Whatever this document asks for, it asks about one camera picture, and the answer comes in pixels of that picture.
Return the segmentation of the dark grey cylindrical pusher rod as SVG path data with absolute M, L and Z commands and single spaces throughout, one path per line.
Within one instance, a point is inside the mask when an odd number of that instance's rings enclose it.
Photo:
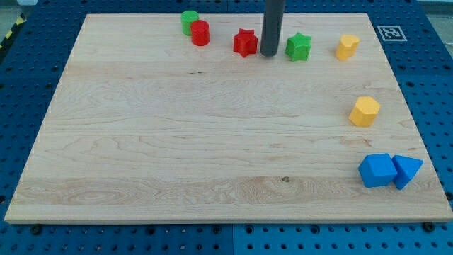
M 284 12 L 285 0 L 265 1 L 260 43 L 260 53 L 265 57 L 277 54 Z

